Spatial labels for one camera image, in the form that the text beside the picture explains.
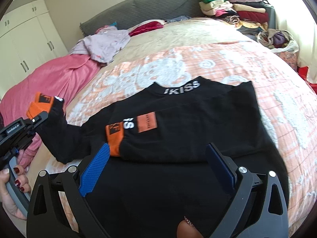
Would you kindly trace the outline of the right hand thumb tip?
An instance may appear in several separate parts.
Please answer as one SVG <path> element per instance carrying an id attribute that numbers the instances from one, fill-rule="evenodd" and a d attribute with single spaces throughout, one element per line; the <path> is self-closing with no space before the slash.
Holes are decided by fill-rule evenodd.
<path id="1" fill-rule="evenodd" d="M 177 238 L 202 238 L 202 235 L 192 222 L 184 217 L 177 227 Z"/>

